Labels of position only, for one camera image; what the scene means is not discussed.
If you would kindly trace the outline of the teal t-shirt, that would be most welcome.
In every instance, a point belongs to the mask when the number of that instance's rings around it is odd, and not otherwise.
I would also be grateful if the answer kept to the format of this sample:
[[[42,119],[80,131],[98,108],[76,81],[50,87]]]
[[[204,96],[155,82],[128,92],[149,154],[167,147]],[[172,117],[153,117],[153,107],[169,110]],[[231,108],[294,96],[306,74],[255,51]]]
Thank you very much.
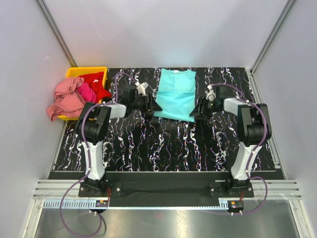
[[[156,103],[162,111],[154,116],[165,119],[194,122],[190,113],[195,107],[196,73],[191,70],[162,69]]]

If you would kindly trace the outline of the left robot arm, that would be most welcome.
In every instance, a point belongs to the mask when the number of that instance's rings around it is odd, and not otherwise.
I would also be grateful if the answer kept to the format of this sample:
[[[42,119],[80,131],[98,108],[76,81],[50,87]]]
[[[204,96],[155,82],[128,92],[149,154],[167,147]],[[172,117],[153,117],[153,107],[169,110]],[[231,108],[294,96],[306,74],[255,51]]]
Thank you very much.
[[[75,130],[83,143],[86,169],[79,179],[80,192],[95,196],[110,193],[103,166],[103,141],[111,119],[126,118],[134,110],[145,115],[161,112],[162,107],[146,92],[148,84],[126,86],[116,103],[87,102],[76,122]]]

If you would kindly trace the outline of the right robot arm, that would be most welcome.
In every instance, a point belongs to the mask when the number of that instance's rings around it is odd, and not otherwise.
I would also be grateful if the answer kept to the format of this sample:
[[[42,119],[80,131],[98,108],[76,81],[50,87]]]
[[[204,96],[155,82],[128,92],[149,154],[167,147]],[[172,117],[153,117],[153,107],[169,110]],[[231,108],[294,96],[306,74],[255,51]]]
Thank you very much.
[[[225,181],[209,183],[212,198],[253,197],[251,169],[258,152],[272,135],[267,105],[243,100],[243,93],[237,88],[237,96],[233,96],[230,88],[231,85],[224,83],[209,85],[206,95],[199,98],[190,113],[195,119],[210,119],[221,111],[237,117],[239,150]]]

